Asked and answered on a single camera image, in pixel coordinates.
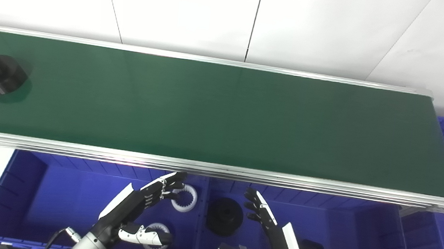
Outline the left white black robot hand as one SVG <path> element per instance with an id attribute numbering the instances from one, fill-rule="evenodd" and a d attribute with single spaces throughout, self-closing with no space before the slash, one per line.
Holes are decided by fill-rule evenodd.
<path id="1" fill-rule="evenodd" d="M 173 236 L 169 232 L 156 232 L 134 222 L 146 209 L 161 200 L 176 200 L 178 195 L 173 190 L 182 189 L 187 176 L 184 172 L 169 173 L 140 189 L 129 184 L 104 208 L 99 220 L 90 228 L 93 241 L 100 242 L 105 249 L 111 249 L 120 240 L 153 247 L 172 243 Z"/>

